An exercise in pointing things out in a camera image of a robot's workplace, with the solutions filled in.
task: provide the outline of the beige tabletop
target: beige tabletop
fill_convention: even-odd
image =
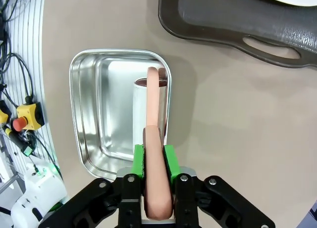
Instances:
[[[178,39],[160,25],[158,0],[45,0],[42,44],[47,115],[70,196],[94,179],[77,152],[70,62],[89,48],[140,48],[170,66],[168,143],[181,165],[201,179],[221,176],[278,228],[295,227],[317,199],[314,69]],[[202,227],[218,227],[200,216]],[[113,216],[101,227],[116,222]]]

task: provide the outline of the handle hole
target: handle hole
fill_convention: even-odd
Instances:
[[[269,53],[275,56],[280,56],[280,57],[290,58],[290,59],[301,58],[300,54],[296,50],[292,49],[291,47],[274,46],[270,43],[264,43],[252,37],[244,37],[243,41],[251,47],[254,47],[258,50],[264,51],[266,53]]]

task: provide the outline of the metal bar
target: metal bar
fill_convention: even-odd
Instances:
[[[0,187],[0,194],[3,193],[13,182],[19,178],[18,174],[12,176],[2,187]]]

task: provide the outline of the white device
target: white device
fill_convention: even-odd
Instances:
[[[25,193],[11,209],[14,228],[37,228],[43,217],[67,196],[65,185],[56,168],[47,162],[37,165],[39,172],[31,169],[24,175]]]

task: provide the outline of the tray handle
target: tray handle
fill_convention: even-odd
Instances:
[[[298,53],[299,58],[294,59],[294,58],[276,56],[274,54],[262,51],[251,45],[248,45],[246,42],[244,42],[243,40],[244,38],[253,39],[269,46],[290,48]],[[277,42],[273,40],[268,40],[266,38],[254,37],[252,35],[241,35],[238,39],[236,39],[235,42],[236,43],[234,43],[233,46],[236,47],[237,49],[259,60],[265,61],[273,65],[288,67],[288,68],[302,68],[306,66],[317,67],[317,54],[304,50],[302,48],[290,46],[290,45],[283,44],[281,42]]]

